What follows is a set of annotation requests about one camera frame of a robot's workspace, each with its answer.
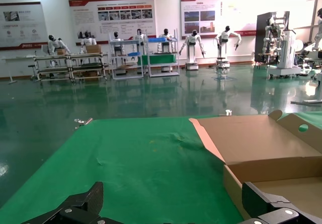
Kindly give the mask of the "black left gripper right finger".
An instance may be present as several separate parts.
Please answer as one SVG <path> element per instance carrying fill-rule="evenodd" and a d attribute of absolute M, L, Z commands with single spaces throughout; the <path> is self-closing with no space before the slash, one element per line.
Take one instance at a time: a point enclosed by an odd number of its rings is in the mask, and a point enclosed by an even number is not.
<path fill-rule="evenodd" d="M 321 218 L 308 214 L 283 196 L 261 191 L 251 182 L 241 189 L 244 210 L 250 216 L 242 223 L 321 223 Z"/>

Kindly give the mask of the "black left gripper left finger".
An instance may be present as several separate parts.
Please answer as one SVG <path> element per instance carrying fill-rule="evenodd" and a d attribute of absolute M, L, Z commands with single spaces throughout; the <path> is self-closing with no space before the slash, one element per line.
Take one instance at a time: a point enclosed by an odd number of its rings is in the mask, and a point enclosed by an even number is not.
<path fill-rule="evenodd" d="M 70 195 L 56 209 L 34 217 L 24 223 L 30 224 L 101 224 L 115 223 L 107 217 L 99 215 L 103 207 L 103 183 L 95 182 L 84 193 Z"/>

